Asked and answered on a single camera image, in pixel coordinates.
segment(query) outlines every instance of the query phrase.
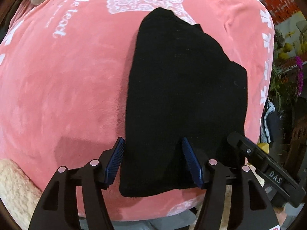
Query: pink blanket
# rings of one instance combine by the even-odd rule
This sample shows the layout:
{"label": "pink blanket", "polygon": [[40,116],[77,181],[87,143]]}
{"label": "pink blanket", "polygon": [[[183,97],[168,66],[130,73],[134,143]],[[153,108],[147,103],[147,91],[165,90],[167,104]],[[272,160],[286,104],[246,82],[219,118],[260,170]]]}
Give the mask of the pink blanket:
{"label": "pink blanket", "polygon": [[[257,142],[274,37],[259,0],[47,0],[37,7],[24,0],[0,45],[1,158],[15,161],[43,190],[59,166],[81,167],[125,137],[135,38],[157,7],[200,23],[247,70],[245,133]],[[177,214],[204,196],[187,189],[125,198],[118,186],[119,177],[103,191],[112,220]],[[84,215],[80,191],[78,202]]]}

